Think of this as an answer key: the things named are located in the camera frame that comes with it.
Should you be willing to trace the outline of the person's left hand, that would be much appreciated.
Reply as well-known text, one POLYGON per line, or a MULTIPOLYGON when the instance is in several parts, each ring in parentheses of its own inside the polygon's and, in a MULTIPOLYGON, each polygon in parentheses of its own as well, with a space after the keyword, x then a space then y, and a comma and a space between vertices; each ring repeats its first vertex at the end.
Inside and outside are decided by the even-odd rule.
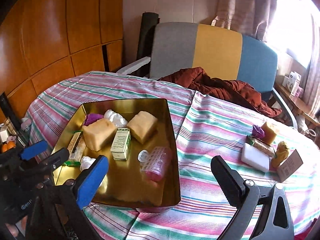
POLYGON ((22 235, 25 235, 25 228, 27 224, 27 219, 28 216, 23 217, 19 222, 17 222, 15 225, 11 225, 6 223, 5 225, 9 229, 10 233, 14 236, 17 237, 19 233, 22 235))

